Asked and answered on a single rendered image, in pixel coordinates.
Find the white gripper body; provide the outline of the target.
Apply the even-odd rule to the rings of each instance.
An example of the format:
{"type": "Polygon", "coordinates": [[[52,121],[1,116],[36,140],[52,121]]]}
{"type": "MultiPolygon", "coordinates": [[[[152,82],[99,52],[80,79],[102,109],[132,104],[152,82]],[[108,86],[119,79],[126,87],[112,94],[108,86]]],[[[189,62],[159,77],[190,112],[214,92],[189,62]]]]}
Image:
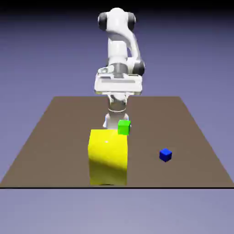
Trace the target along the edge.
{"type": "Polygon", "coordinates": [[[135,74],[123,74],[115,78],[112,73],[96,74],[94,90],[97,94],[126,93],[139,95],[142,92],[142,77],[135,74]]]}

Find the small green cube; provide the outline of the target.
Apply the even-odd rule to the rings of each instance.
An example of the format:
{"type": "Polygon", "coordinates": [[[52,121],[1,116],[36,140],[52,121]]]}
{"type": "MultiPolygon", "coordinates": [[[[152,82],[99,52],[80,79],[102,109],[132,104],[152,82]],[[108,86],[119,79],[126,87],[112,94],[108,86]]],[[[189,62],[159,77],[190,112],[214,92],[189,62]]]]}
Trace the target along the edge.
{"type": "Polygon", "coordinates": [[[118,122],[117,131],[120,135],[129,135],[131,129],[131,121],[129,120],[120,120],[118,122]]]}

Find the small blue cube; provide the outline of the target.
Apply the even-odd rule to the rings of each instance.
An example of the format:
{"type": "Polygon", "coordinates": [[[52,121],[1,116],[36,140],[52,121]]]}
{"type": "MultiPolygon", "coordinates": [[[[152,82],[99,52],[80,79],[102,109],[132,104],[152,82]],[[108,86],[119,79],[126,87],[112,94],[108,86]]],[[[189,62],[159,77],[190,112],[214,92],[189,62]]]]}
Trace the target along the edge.
{"type": "Polygon", "coordinates": [[[164,162],[168,162],[172,158],[172,152],[168,149],[162,149],[159,152],[159,158],[164,162]]]}

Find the large yellow box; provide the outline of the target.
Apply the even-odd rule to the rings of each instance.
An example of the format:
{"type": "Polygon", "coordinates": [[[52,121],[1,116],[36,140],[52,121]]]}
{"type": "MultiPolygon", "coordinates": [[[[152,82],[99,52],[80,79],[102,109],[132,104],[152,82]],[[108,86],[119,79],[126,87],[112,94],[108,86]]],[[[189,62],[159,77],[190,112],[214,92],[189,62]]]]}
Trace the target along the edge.
{"type": "Polygon", "coordinates": [[[88,143],[90,184],[125,186],[128,138],[115,129],[92,129],[88,143]]]}

